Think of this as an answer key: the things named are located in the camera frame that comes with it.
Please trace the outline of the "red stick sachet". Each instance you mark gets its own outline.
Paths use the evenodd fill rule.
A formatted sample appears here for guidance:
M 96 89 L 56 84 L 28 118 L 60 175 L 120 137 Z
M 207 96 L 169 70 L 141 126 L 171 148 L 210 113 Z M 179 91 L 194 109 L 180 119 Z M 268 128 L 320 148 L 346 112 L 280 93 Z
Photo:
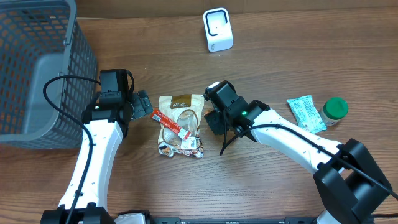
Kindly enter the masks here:
M 171 130 L 174 134 L 176 134 L 182 140 L 187 140 L 187 138 L 191 135 L 191 132 L 183 129 L 176 122 L 168 118 L 166 115 L 160 112 L 160 110 L 156 109 L 152 112 L 151 118 L 160 124 L 162 124 L 167 129 Z

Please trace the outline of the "brown white snack bag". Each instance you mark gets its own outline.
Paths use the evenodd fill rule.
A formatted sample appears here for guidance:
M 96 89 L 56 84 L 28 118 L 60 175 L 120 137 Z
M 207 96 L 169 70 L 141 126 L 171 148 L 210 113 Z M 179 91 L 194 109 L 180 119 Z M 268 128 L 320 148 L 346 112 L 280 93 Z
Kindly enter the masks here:
M 161 155 L 181 154 L 200 159 L 204 155 L 200 139 L 203 95 L 160 96 L 151 117 L 161 125 L 158 150 Z

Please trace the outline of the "teal orange snack packet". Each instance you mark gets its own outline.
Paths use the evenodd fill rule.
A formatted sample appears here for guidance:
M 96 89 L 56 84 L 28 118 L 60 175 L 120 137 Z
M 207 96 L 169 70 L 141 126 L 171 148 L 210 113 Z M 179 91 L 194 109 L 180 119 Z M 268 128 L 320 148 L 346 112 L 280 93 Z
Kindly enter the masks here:
M 312 95 L 288 99 L 287 104 L 290 106 L 300 128 L 312 134 L 326 131 L 326 125 L 313 103 Z

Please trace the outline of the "green lid jar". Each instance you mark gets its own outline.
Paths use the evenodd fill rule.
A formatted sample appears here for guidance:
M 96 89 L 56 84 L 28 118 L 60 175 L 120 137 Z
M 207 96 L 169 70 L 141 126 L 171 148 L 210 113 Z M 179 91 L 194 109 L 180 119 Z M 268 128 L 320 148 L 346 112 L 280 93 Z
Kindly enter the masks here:
M 348 103 L 340 98 L 330 98 L 320 109 L 320 116 L 326 126 L 333 126 L 343 119 L 349 111 Z

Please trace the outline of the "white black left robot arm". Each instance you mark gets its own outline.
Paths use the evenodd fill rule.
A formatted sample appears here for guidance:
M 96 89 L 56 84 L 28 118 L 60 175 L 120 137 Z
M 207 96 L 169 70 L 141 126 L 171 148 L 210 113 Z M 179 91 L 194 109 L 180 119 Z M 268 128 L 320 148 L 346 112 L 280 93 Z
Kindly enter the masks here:
M 60 114 L 83 130 L 81 148 L 68 188 L 57 209 L 46 210 L 41 223 L 116 223 L 108 213 L 108 187 L 116 152 L 129 123 L 153 112 L 145 90 L 134 91 L 126 69 L 100 72 L 101 89 L 87 104 L 81 119 L 58 106 Z

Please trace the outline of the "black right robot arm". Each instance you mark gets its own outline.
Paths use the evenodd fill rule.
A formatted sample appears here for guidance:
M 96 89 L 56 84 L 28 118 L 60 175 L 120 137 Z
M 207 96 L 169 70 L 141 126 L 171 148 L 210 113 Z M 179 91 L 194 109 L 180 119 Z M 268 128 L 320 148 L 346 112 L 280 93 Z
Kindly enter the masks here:
M 224 138 L 222 150 L 235 139 L 248 137 L 284 153 L 312 174 L 324 210 L 312 223 L 368 223 L 388 196 L 397 197 L 386 176 L 361 142 L 342 144 L 312 134 L 281 117 L 269 105 L 238 96 L 229 81 L 206 88 L 205 101 L 213 111 L 205 115 L 215 135 Z

